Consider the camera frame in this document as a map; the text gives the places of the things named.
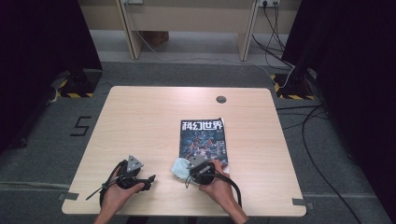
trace hand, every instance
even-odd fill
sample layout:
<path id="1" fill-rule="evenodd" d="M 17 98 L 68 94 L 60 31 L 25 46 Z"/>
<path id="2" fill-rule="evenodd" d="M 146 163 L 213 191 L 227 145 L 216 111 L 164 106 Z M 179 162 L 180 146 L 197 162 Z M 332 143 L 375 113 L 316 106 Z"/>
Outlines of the hand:
<path id="1" fill-rule="evenodd" d="M 221 174 L 230 177 L 229 174 L 225 174 L 221 168 L 219 160 L 212 161 L 215 164 L 215 169 Z M 230 215 L 235 223 L 245 223 L 248 220 L 248 216 L 242 210 L 241 206 L 236 202 L 233 197 L 233 190 L 231 185 L 222 179 L 215 177 L 213 182 L 209 185 L 200 185 L 199 190 L 205 192 L 210 198 L 218 203 L 222 209 Z"/>
<path id="2" fill-rule="evenodd" d="M 116 177 L 117 172 L 118 170 L 114 173 L 112 178 Z M 139 183 L 130 189 L 121 189 L 117 184 L 110 186 L 105 193 L 105 197 L 102 202 L 102 209 L 94 223 L 108 223 L 111 218 L 121 210 L 128 199 L 143 187 L 145 187 L 144 183 Z"/>

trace right hand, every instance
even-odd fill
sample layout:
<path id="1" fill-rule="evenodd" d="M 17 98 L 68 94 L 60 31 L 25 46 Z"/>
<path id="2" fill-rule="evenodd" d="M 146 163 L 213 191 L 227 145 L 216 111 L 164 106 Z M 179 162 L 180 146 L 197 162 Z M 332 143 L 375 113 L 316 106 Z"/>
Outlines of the right hand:
<path id="1" fill-rule="evenodd" d="M 215 164 L 217 172 L 230 178 L 229 174 L 223 172 L 219 160 L 214 160 L 212 162 Z M 213 201 L 218 203 L 222 209 L 230 215 L 234 223 L 240 224 L 248 221 L 248 216 L 233 197 L 233 189 L 229 183 L 215 177 L 211 184 L 200 185 L 199 190 L 208 194 Z"/>
<path id="2" fill-rule="evenodd" d="M 223 172 L 219 160 L 213 160 L 212 162 L 215 165 L 217 172 L 230 178 L 229 174 Z M 215 177 L 213 182 L 209 185 L 200 185 L 199 190 L 208 194 L 210 198 L 218 203 L 221 207 L 231 203 L 232 201 L 235 201 L 231 185 L 217 177 Z"/>

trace wooden table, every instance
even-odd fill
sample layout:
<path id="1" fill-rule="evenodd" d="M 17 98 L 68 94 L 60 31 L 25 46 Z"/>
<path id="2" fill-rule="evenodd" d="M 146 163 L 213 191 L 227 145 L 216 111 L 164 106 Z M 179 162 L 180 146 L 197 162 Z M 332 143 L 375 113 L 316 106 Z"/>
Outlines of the wooden table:
<path id="1" fill-rule="evenodd" d="M 226 97 L 224 104 L 218 96 Z M 65 200 L 66 214 L 97 214 L 99 194 L 118 162 L 132 154 L 156 175 L 150 191 L 135 194 L 119 214 L 227 216 L 195 185 L 186 189 L 170 169 L 178 156 L 182 119 L 224 119 L 232 180 L 248 216 L 301 217 L 305 206 L 271 93 L 254 88 L 114 87 Z"/>

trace left hand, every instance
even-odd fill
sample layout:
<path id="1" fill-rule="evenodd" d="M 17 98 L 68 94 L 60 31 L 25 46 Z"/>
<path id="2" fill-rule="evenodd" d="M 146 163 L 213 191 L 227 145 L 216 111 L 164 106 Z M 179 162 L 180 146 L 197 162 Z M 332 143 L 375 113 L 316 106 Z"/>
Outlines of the left hand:
<path id="1" fill-rule="evenodd" d="M 118 170 L 114 173 L 112 178 L 116 177 L 117 172 Z M 139 183 L 130 189 L 121 189 L 117 184 L 110 186 L 105 193 L 102 209 L 94 223 L 108 223 L 110 219 L 121 210 L 128 199 L 143 187 L 145 187 L 144 183 Z"/>

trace white cord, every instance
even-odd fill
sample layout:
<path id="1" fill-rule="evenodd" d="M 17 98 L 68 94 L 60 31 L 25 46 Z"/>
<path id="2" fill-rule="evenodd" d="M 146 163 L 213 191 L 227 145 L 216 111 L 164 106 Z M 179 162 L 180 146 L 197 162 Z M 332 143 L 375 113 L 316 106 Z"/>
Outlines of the white cord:
<path id="1" fill-rule="evenodd" d="M 228 62 L 228 63 L 238 63 L 238 64 L 248 63 L 248 62 L 235 62 L 235 61 L 231 61 L 231 60 L 228 60 L 228 59 L 222 59 L 222 58 L 203 58 L 203 57 L 188 58 L 188 59 L 182 59 L 182 58 L 164 59 L 164 58 L 162 58 L 162 57 L 160 57 L 160 56 L 158 55 L 158 52 L 155 51 L 155 50 L 149 45 L 148 42 L 146 42 L 146 40 L 143 38 L 143 36 L 141 36 L 141 35 L 139 34 L 139 32 L 137 32 L 137 34 L 140 36 L 140 38 L 142 39 L 142 41 L 148 46 L 148 48 L 155 54 L 155 56 L 156 56 L 160 61 L 164 61 L 164 62 L 173 62 L 173 61 L 209 60 L 209 61 L 224 61 L 224 62 Z M 265 74 L 266 74 L 269 78 L 271 78 L 270 74 L 268 73 L 267 70 L 265 70 L 265 68 L 263 68 L 263 67 L 261 67 L 261 66 L 255 64 L 255 63 L 248 63 L 248 64 L 251 64 L 251 65 L 254 65 L 254 66 L 256 66 L 256 67 L 259 67 L 261 70 L 263 70 L 263 71 L 265 72 Z"/>
<path id="2" fill-rule="evenodd" d="M 293 72 L 294 68 L 296 67 L 296 66 L 294 66 L 294 65 L 292 65 L 292 66 L 293 66 L 293 67 L 291 68 L 291 70 L 290 70 L 289 73 L 288 73 L 288 76 L 286 77 L 285 84 L 283 84 L 283 86 L 279 87 L 280 89 L 285 88 L 285 87 L 286 87 L 286 84 L 288 84 L 289 77 L 290 77 L 291 73 Z"/>
<path id="3" fill-rule="evenodd" d="M 48 100 L 48 104 L 52 104 L 55 103 L 58 100 L 58 90 L 56 88 L 53 88 L 55 90 L 55 96 L 53 97 L 53 99 L 49 99 Z"/>

